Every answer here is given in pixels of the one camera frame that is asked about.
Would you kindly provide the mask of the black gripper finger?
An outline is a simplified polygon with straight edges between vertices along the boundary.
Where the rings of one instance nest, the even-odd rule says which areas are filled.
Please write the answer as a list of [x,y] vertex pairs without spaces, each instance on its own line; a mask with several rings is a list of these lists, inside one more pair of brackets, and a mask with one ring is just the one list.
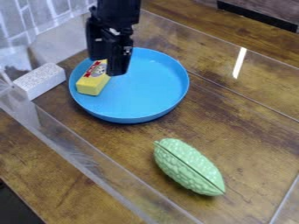
[[88,57],[92,60],[104,60],[108,57],[106,28],[92,18],[85,26]]
[[133,40],[124,33],[117,35],[108,29],[102,32],[104,58],[106,59],[106,74],[118,76],[126,73],[133,51]]

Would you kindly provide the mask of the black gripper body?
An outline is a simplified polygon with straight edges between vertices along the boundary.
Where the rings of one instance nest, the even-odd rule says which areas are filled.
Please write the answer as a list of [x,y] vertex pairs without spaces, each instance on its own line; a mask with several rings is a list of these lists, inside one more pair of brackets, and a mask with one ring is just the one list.
[[98,25],[116,30],[138,23],[141,0],[97,0],[89,8]]

